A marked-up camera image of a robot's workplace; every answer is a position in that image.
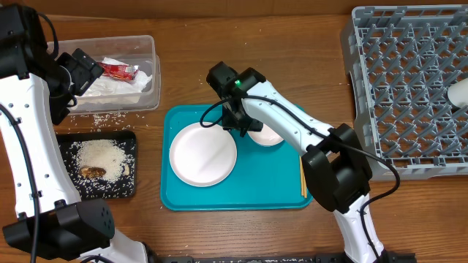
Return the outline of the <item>white napkin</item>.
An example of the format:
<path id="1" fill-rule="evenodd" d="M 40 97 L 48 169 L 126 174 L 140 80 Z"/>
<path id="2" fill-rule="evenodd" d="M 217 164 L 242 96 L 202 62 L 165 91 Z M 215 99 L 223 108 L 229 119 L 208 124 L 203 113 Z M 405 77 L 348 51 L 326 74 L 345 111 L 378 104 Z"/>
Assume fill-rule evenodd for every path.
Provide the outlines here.
<path id="1" fill-rule="evenodd" d="M 127 64 L 122 61 L 115 60 L 113 58 L 104 57 L 101 61 L 106 64 Z M 143 89 L 152 81 L 152 76 L 147 75 L 139 66 L 139 72 L 136 78 L 132 81 L 116 80 L 110 77 L 106 77 L 103 74 L 94 81 L 89 89 L 84 93 L 83 96 L 111 96 L 119 94 L 136 94 L 142 93 Z"/>

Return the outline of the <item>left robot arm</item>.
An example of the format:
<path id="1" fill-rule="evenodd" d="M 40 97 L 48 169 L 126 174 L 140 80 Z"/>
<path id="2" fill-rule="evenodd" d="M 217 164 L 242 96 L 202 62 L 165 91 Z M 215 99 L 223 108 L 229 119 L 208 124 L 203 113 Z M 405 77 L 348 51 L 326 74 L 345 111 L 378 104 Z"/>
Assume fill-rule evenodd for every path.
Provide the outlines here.
<path id="1" fill-rule="evenodd" d="M 81 49 L 49 49 L 46 21 L 31 7 L 1 8 L 1 135 L 17 216 L 4 238 L 32 262 L 155 262 L 146 244 L 117 230 L 106 201 L 82 200 L 68 175 L 53 128 L 103 70 Z"/>

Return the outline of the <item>brown food scrap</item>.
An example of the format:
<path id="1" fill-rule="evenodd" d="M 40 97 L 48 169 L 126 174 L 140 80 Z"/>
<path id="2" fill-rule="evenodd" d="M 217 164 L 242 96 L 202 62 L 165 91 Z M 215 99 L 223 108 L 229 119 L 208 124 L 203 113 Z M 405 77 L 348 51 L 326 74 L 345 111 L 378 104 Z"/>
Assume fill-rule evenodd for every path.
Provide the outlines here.
<path id="1" fill-rule="evenodd" d="M 100 167 L 82 167 L 80 175 L 84 178 L 101 178 L 106 174 L 106 170 Z"/>

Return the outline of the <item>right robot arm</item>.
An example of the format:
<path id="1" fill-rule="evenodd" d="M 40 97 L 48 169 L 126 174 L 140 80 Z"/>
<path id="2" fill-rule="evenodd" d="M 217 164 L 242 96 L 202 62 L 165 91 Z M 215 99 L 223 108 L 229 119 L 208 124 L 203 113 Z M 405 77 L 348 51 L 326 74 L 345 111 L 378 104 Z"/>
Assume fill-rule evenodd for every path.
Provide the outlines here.
<path id="1" fill-rule="evenodd" d="M 309 193 L 339 225 L 345 261 L 391 261 L 369 212 L 380 199 L 369 195 L 369 162 L 385 160 L 364 151 L 353 128 L 345 123 L 334 128 L 307 115 L 253 68 L 238 73 L 219 62 L 206 81 L 220 98 L 222 116 L 216 123 L 223 129 L 243 137 L 268 126 L 298 152 Z"/>

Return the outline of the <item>white rice pile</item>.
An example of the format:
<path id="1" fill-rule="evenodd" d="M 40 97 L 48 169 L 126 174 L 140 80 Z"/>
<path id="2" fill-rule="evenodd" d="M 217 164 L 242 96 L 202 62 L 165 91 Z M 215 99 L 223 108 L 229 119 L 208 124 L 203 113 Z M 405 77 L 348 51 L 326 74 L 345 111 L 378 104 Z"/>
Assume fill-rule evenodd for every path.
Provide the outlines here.
<path id="1" fill-rule="evenodd" d="M 106 170 L 106 174 L 101 178 L 107 182 L 115 183 L 120 177 L 130 174 L 130 167 L 127 164 L 125 151 L 118 147 L 115 140 L 89 140 L 74 142 L 72 147 L 77 150 L 73 160 L 78 166 L 78 175 L 82 167 L 100 167 Z"/>

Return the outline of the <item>white cup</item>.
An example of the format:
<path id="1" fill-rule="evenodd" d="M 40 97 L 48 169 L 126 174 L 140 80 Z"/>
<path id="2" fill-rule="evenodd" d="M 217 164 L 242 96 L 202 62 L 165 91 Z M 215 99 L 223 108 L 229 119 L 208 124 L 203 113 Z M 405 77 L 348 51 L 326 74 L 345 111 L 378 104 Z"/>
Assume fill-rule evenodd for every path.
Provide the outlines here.
<path id="1" fill-rule="evenodd" d="M 463 79 L 448 88 L 449 102 L 455 107 L 465 107 L 468 104 L 468 79 Z"/>

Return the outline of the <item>large white plate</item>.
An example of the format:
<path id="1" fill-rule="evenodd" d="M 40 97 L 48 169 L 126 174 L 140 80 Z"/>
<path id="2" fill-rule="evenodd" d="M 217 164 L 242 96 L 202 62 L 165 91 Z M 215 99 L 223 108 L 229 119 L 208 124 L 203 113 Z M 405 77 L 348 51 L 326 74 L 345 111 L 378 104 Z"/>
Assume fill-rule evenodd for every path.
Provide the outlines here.
<path id="1" fill-rule="evenodd" d="M 173 139 L 169 162 L 175 175 L 195 187 L 221 183 L 233 171 L 237 146 L 233 136 L 221 126 L 204 128 L 193 123 Z"/>

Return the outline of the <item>red snack wrapper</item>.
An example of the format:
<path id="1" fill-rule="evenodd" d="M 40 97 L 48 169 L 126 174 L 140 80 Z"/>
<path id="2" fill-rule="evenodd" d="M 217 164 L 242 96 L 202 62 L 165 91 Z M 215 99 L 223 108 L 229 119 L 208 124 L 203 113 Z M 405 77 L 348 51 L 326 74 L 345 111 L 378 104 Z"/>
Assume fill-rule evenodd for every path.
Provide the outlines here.
<path id="1" fill-rule="evenodd" d="M 98 63 L 103 69 L 103 75 L 116 80 L 132 81 L 136 78 L 139 72 L 139 66 L 128 65 L 128 64 L 106 64 Z"/>

